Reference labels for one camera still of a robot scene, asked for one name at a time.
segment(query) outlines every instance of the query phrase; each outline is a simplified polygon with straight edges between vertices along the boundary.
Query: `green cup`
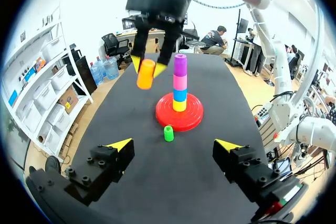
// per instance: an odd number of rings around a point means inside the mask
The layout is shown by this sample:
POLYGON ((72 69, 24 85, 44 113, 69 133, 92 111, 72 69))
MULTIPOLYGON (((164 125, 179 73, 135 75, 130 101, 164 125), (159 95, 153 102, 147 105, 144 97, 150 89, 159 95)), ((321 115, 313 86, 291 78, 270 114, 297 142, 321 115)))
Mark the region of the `green cup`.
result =
POLYGON ((167 125, 164 128, 163 133, 164 133, 164 139, 167 142, 171 142, 171 141, 174 140, 174 131, 173 131, 173 128, 170 125, 167 125))

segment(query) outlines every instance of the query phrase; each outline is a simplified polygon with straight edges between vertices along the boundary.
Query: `purple cup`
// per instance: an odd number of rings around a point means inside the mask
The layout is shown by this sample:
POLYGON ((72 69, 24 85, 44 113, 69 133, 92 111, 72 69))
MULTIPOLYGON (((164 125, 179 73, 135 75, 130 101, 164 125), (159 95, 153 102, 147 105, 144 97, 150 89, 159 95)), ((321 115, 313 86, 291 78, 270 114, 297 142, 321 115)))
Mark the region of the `purple cup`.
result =
POLYGON ((187 56, 183 54, 174 57, 174 75, 182 77, 187 74, 187 56))

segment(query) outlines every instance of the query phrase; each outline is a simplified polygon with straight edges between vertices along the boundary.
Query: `gray shirt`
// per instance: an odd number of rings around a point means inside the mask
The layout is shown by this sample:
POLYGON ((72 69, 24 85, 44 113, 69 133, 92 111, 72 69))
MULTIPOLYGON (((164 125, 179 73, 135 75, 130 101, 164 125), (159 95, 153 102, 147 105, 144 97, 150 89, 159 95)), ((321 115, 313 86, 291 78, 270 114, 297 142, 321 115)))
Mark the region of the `gray shirt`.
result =
POLYGON ((287 60, 288 60, 288 63, 290 63, 290 61, 295 57, 295 54, 293 52, 289 52, 287 54, 287 60))

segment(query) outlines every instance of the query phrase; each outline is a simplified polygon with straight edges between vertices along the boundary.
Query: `stacked cups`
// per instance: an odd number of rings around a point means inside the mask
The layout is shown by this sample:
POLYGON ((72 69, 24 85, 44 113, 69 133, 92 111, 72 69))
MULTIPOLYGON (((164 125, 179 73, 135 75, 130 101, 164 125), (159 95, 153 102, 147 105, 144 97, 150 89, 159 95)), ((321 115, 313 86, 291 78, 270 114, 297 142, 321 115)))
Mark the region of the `stacked cups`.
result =
POLYGON ((177 112, 187 108, 187 56, 178 54, 174 59, 173 109, 177 112))

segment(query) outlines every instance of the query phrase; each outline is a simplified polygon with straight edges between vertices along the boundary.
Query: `pink cup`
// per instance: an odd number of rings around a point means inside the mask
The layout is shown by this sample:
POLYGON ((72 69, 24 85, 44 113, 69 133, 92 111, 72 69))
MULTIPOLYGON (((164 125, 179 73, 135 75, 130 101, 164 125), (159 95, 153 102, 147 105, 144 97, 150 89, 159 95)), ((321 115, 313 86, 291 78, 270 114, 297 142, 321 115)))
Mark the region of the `pink cup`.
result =
POLYGON ((187 88, 187 75, 181 77, 173 75, 173 87, 176 90, 185 90, 187 88))

